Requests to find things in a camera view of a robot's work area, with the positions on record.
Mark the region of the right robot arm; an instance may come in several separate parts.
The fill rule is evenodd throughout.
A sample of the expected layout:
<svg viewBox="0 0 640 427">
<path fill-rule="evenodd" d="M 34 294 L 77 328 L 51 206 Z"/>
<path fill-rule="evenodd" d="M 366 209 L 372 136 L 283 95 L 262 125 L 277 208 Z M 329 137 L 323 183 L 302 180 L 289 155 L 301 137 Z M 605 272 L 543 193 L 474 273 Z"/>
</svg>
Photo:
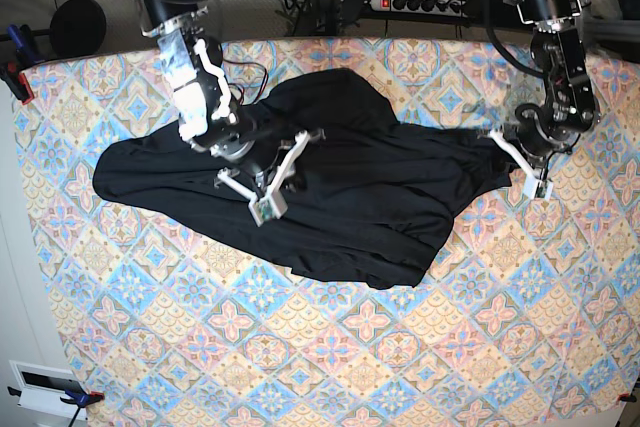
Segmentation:
<svg viewBox="0 0 640 427">
<path fill-rule="evenodd" d="M 198 23 L 209 1 L 136 0 L 143 33 L 160 50 L 179 135 L 194 151 L 221 159 L 218 182 L 250 201 L 301 191 L 306 181 L 298 159 L 324 133 L 298 128 L 281 114 L 260 120 L 233 94 L 221 45 Z"/>
</svg>

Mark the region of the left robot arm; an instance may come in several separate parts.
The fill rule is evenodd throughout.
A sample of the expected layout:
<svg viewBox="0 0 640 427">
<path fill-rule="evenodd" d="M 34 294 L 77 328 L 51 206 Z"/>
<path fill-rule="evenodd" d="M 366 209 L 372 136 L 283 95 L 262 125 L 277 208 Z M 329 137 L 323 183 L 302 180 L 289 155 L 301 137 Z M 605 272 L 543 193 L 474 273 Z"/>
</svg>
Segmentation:
<svg viewBox="0 0 640 427">
<path fill-rule="evenodd" d="M 515 109 L 514 138 L 502 129 L 488 132 L 525 173 L 525 194 L 530 198 L 550 196 L 553 182 L 549 164 L 556 154 L 569 155 L 581 135 L 600 120 L 600 109 L 586 69 L 586 54 L 576 19 L 582 13 L 580 0 L 506 0 L 521 22 L 533 29 L 529 67 L 499 41 L 491 19 L 491 0 L 484 0 L 485 31 L 496 51 L 516 70 L 543 81 L 542 104 L 522 103 Z"/>
</svg>

